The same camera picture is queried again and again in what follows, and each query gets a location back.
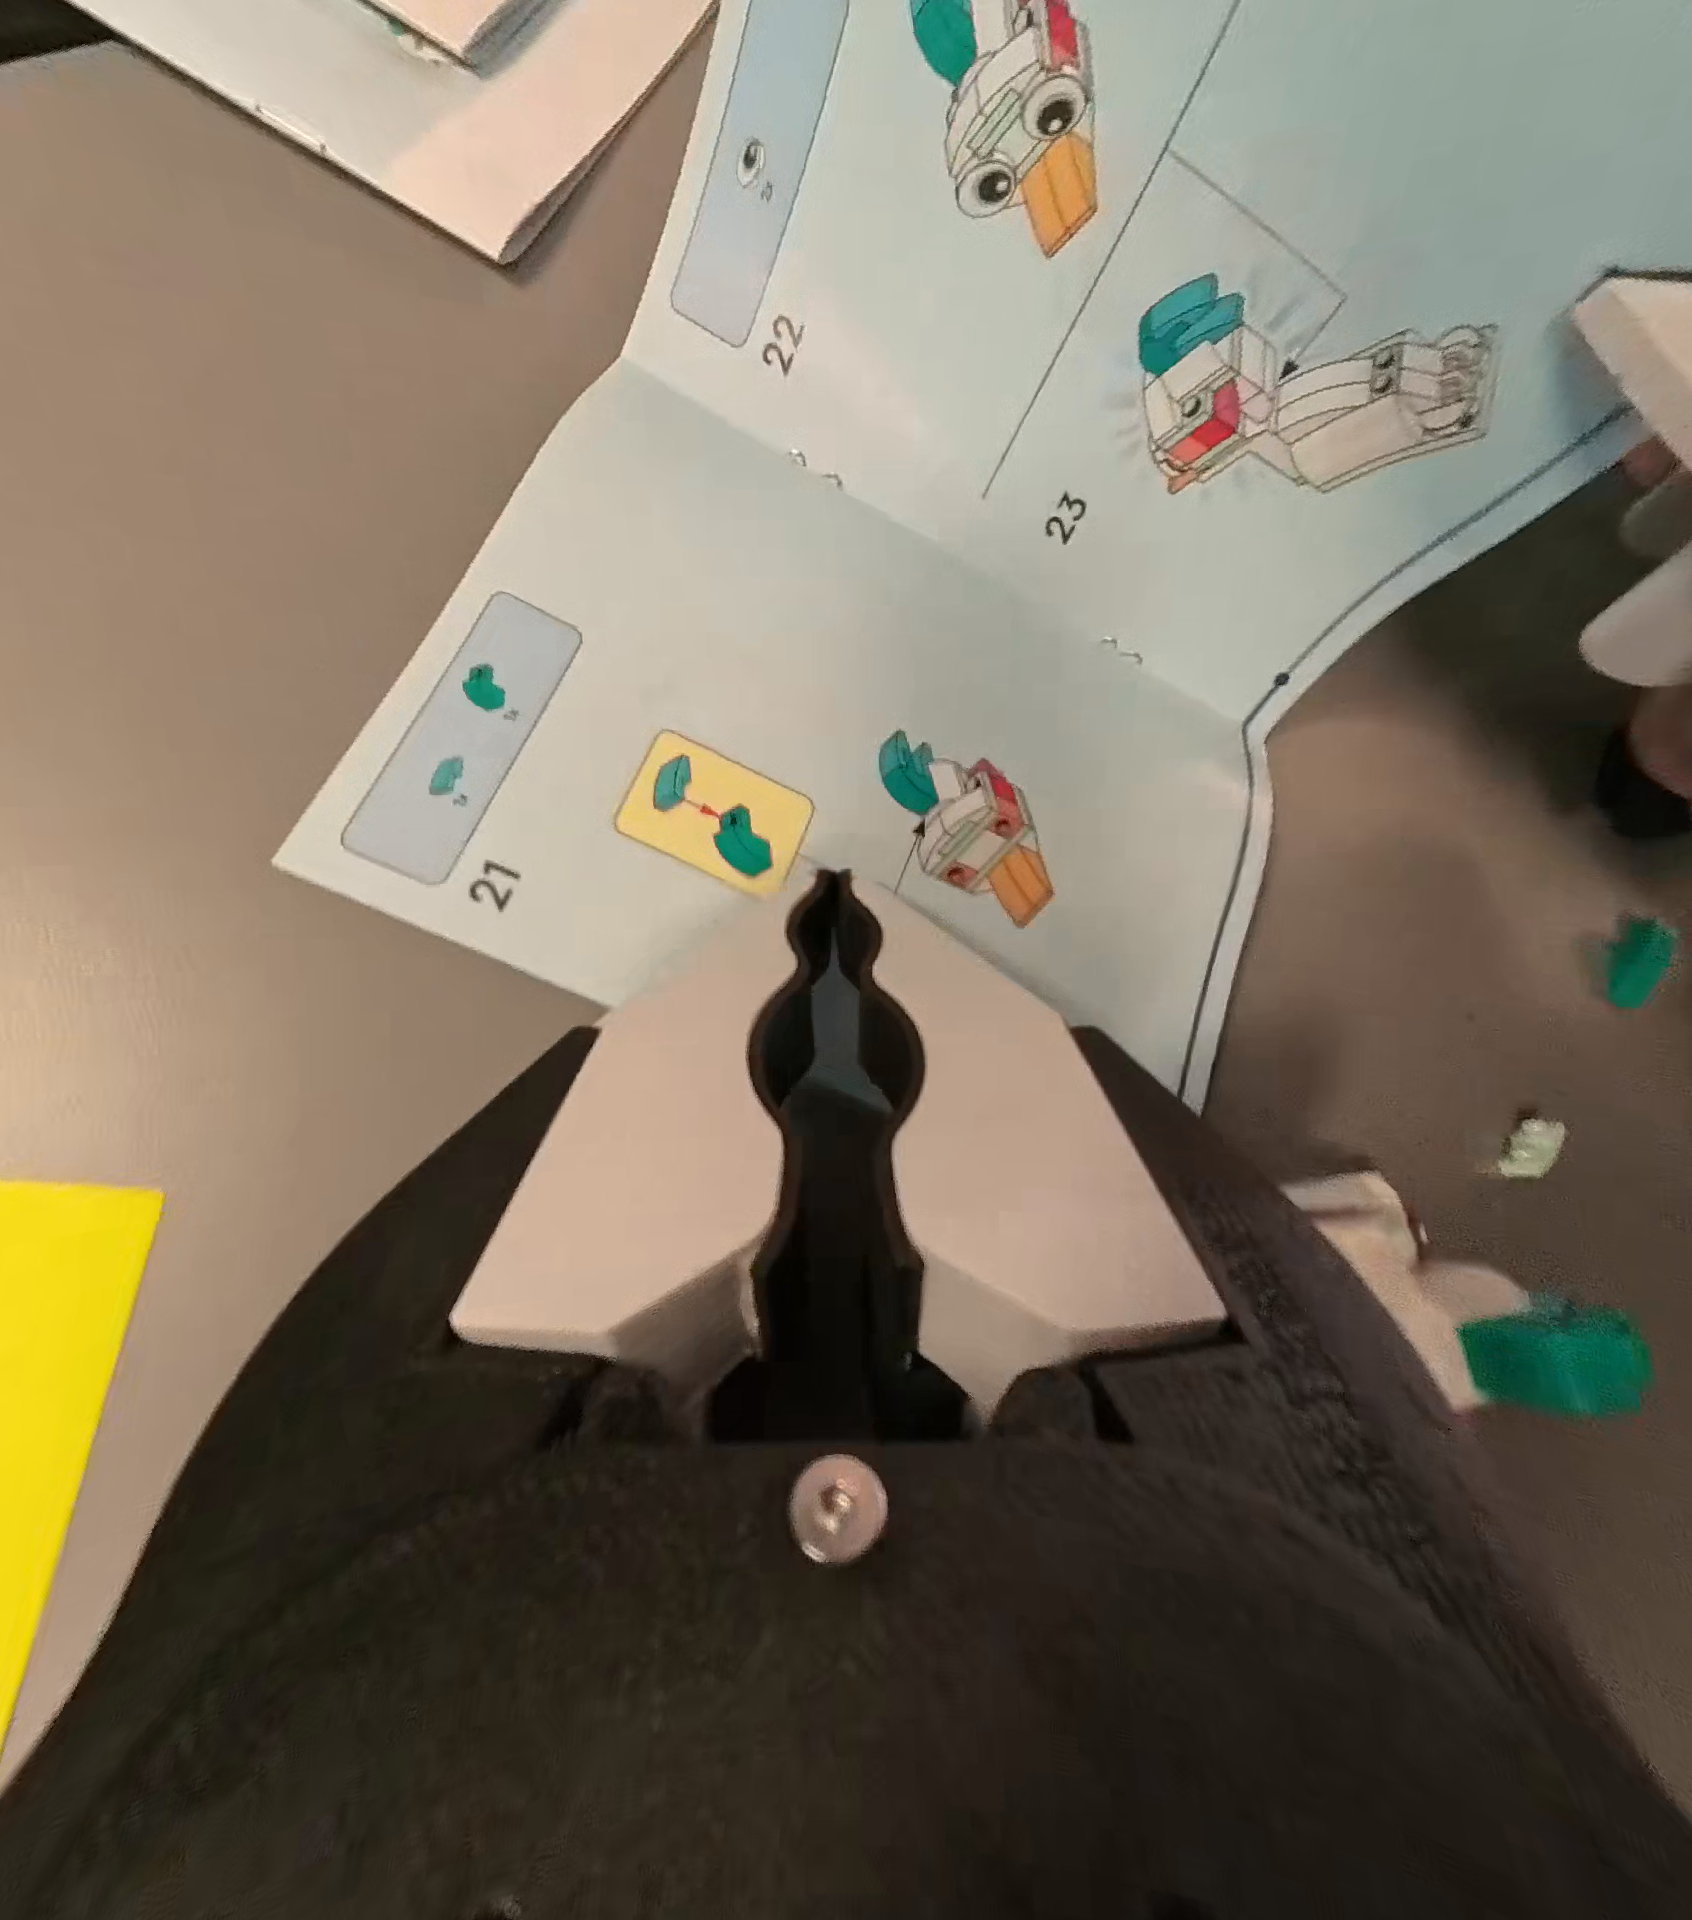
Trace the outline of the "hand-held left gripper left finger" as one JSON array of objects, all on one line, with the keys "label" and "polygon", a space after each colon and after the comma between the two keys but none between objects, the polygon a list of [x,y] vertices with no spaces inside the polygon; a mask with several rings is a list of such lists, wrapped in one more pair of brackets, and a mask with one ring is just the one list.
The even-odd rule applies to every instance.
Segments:
[{"label": "hand-held left gripper left finger", "polygon": [[841,875],[743,905],[597,1022],[577,1077],[451,1309],[476,1348],[612,1365],[762,1353],[754,1264],[783,1205],[787,1138],[754,1040],[809,964],[796,918]]}]

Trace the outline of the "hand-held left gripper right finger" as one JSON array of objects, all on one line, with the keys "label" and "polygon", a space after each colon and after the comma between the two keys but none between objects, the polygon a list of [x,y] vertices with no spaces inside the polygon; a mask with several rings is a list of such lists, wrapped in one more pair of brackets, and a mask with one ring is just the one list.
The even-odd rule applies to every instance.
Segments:
[{"label": "hand-held left gripper right finger", "polygon": [[841,895],[868,1006],[906,1022],[891,1158],[920,1356],[997,1414],[1029,1374],[1218,1335],[1218,1286],[1060,1012],[893,890]]}]

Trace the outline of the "small teal lego piece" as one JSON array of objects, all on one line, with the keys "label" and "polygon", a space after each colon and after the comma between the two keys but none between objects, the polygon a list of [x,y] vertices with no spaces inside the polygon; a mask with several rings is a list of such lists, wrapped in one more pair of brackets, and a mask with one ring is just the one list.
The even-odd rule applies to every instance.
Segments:
[{"label": "small teal lego piece", "polygon": [[1681,955],[1681,932],[1656,916],[1626,915],[1605,950],[1602,996],[1619,1012],[1639,1012],[1668,982]]}]

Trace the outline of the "white and teal lego assembly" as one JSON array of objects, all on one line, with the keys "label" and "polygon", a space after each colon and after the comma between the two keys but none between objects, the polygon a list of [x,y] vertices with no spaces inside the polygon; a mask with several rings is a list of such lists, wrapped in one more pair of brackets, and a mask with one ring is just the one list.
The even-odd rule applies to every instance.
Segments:
[{"label": "white and teal lego assembly", "polygon": [[1297,1180],[1284,1195],[1361,1279],[1456,1414],[1517,1408],[1602,1422],[1645,1408],[1651,1346],[1620,1309],[1533,1294],[1488,1264],[1435,1253],[1375,1169]]}]

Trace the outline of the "open lego instruction booklet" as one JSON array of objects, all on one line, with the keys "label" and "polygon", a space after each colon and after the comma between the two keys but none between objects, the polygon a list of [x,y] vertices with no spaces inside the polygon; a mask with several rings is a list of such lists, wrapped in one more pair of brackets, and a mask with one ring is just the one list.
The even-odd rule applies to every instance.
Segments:
[{"label": "open lego instruction booklet", "polygon": [[1642,434],[1692,2],[726,4],[627,346],[276,867],[616,1004],[894,889],[1201,1096],[1264,744]]}]

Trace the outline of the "closed instruction booklet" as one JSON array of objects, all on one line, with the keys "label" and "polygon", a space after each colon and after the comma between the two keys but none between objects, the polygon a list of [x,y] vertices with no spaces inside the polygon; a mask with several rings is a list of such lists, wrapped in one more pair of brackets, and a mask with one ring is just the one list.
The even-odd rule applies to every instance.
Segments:
[{"label": "closed instruction booklet", "polygon": [[510,266],[707,2],[82,2],[222,102]]}]

